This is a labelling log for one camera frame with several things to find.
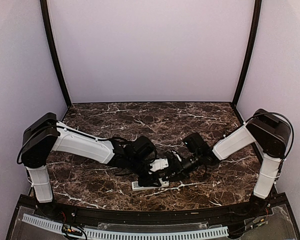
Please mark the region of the black front rail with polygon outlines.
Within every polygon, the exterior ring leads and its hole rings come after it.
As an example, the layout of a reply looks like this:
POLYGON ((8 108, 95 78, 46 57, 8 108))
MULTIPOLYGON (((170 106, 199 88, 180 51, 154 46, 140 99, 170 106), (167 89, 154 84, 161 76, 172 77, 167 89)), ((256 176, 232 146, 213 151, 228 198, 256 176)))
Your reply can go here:
POLYGON ((195 210, 125 211, 80 207, 62 203, 35 203, 34 212, 53 220, 80 225, 106 224, 237 224, 266 214, 266 208, 248 202, 195 210))

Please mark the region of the right black frame post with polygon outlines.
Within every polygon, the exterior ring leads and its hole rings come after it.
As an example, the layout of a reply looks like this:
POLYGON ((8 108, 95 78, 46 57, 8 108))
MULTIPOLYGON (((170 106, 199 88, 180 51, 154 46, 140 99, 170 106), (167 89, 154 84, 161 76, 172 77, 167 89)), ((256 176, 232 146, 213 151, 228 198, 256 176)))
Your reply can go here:
POLYGON ((256 36, 257 36, 258 26, 259 26, 261 9, 262 9, 262 0, 255 0, 247 47, 246 47, 239 79, 238 79, 237 86, 235 89, 235 93, 234 93, 234 96, 233 96, 233 99, 231 102, 231 106, 233 109, 237 108, 237 105, 238 105, 240 97, 241 97, 241 93, 244 88, 245 80, 246 80, 246 77, 248 74, 248 69, 250 66, 250 62, 251 62, 251 58, 252 58, 252 54, 253 54, 253 50, 254 50, 254 45, 255 45, 255 40, 256 40, 256 36))

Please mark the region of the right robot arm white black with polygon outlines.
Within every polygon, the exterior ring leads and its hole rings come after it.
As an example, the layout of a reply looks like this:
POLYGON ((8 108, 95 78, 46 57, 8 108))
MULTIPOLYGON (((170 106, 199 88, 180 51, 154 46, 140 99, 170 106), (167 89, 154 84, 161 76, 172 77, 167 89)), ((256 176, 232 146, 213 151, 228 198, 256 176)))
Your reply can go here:
POLYGON ((254 199, 245 205, 245 213, 256 217, 264 210, 263 200, 268 198, 273 185, 281 176, 294 140, 294 127, 286 116, 260 108, 213 146, 209 146, 198 132, 185 137, 182 142, 190 156, 183 157, 174 150, 167 152, 168 168, 163 179, 169 182, 181 181, 198 167, 216 166, 249 147, 260 163, 260 170, 251 194, 254 199))

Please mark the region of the black frame post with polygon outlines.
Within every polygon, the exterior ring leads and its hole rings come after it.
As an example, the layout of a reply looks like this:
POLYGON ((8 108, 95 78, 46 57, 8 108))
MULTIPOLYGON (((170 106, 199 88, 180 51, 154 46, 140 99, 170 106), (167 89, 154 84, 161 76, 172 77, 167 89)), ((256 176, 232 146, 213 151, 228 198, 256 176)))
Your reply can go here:
POLYGON ((259 26, 261 9, 262 9, 262 0, 255 0, 247 47, 246 47, 239 79, 238 79, 237 86, 235 89, 235 93, 234 93, 234 96, 233 96, 233 99, 231 102, 231 106, 233 109, 237 108, 237 105, 238 105, 240 97, 241 97, 241 93, 244 88, 245 80, 246 80, 246 77, 248 74, 248 69, 250 66, 250 62, 251 62, 251 58, 252 58, 252 54, 253 54, 253 50, 254 50, 254 45, 255 45, 255 40, 256 40, 256 36, 257 36, 258 26, 259 26))
POLYGON ((50 14, 49 14, 48 1, 40 0, 39 2, 40 2, 44 30, 45 30, 45 34, 46 34, 46 39, 47 39, 53 67, 54 67, 54 70, 56 73, 58 84, 59 84, 63 99, 65 101, 65 104, 66 104, 67 108, 70 108, 72 106, 72 101, 71 101, 70 94, 69 94, 67 86, 66 86, 65 78, 63 76, 61 64, 59 61, 59 56, 57 53, 57 48, 56 48, 56 44, 55 44, 55 40, 54 40, 54 36, 53 36, 52 24, 51 24, 51 19, 50 19, 50 14))

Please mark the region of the white remote control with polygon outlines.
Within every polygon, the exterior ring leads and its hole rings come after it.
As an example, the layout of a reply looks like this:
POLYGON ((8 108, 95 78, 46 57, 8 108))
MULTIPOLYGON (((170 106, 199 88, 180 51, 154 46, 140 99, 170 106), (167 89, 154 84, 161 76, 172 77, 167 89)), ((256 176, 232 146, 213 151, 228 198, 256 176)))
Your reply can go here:
POLYGON ((131 188, 133 191, 146 191, 146 190, 153 190, 153 189, 160 189, 169 186, 169 181, 163 181, 161 178, 159 179, 160 184, 151 184, 146 186, 140 186, 137 181, 133 181, 131 183, 131 188))

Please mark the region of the left black frame post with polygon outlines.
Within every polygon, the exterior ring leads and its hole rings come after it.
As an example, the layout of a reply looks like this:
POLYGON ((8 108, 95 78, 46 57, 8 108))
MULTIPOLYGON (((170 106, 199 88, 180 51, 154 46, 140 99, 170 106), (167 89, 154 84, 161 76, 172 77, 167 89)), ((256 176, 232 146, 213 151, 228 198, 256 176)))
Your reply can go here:
POLYGON ((40 2, 44 30, 45 30, 45 34, 46 34, 46 39, 47 39, 53 67, 54 67, 54 70, 56 73, 58 84, 59 84, 63 99, 65 101, 65 104, 66 104, 67 108, 70 108, 72 106, 72 101, 71 101, 70 94, 69 94, 67 86, 66 86, 65 78, 63 76, 61 64, 59 61, 59 56, 57 53, 57 48, 56 48, 56 44, 55 44, 55 40, 54 40, 54 36, 53 36, 52 24, 51 24, 51 19, 50 19, 50 14, 49 14, 48 1, 40 0, 39 2, 40 2))

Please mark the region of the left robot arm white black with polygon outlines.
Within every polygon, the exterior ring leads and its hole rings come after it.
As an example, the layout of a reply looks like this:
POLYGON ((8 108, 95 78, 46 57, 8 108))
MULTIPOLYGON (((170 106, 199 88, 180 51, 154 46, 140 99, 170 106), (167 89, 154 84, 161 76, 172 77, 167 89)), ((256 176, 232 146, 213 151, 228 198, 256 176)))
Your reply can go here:
POLYGON ((22 147, 16 162, 29 173, 41 210, 50 218, 61 213, 55 203, 47 169, 51 152, 68 153, 100 164, 127 169, 138 176, 140 187, 159 188, 160 171, 169 166, 166 158, 158 158, 155 145, 146 136, 126 140, 113 136, 101 138, 71 128, 48 112, 23 133, 22 147))

